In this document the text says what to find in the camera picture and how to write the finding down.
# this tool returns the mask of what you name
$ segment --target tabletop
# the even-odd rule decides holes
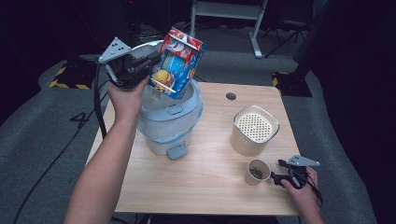
[[[248,162],[260,159],[276,174],[285,174],[277,160],[300,154],[290,121],[274,87],[199,82],[204,111],[193,128],[188,153],[171,161],[154,154],[144,135],[136,133],[132,155],[116,212],[299,215],[289,194],[270,178],[258,186],[244,179]],[[227,93],[236,99],[229,100]],[[273,115],[280,128],[255,157],[238,154],[230,144],[233,117],[244,107],[258,105]],[[114,122],[109,101],[104,114],[107,129]],[[102,142],[98,131],[88,160]]]

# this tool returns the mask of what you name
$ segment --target small cup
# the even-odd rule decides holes
[[[245,173],[245,181],[251,185],[256,186],[262,181],[267,180],[271,175],[271,169],[261,160],[252,160],[247,165]]]

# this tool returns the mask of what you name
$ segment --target cereal box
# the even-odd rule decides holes
[[[148,84],[173,99],[181,99],[205,49],[202,41],[172,28],[163,40],[162,60],[153,66]]]

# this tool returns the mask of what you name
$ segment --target chair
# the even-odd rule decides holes
[[[300,35],[304,39],[303,32],[309,31],[314,23],[314,0],[283,0],[275,6],[276,10],[276,34],[277,29],[294,31],[292,35],[283,40],[274,49],[270,50],[264,58],[267,58],[277,49],[295,37],[294,43]],[[267,30],[262,36],[264,38],[271,30]]]

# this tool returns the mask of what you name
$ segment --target gray carpet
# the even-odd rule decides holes
[[[268,59],[256,59],[245,28],[230,31],[201,30],[196,37],[208,45],[195,73],[198,81],[272,86],[275,71],[292,72],[297,64],[291,56],[299,47],[289,42]],[[281,38],[288,33],[279,32]],[[271,32],[259,45],[263,53],[277,44]],[[41,92],[22,105],[0,127],[0,223],[12,223],[23,199],[37,179],[63,150],[78,122],[72,117],[93,110],[93,91],[50,88],[63,62],[55,64],[39,79]],[[100,83],[106,80],[101,71]],[[317,168],[321,208],[328,223],[376,223],[360,177],[349,162],[332,129],[322,99],[320,84],[309,73],[306,81],[312,98],[282,97],[301,154],[321,162]],[[70,193],[84,168],[98,131],[96,116],[55,162],[21,210],[18,223],[62,223]],[[134,223],[134,214],[115,214]],[[298,223],[297,217],[279,217],[281,224]]]

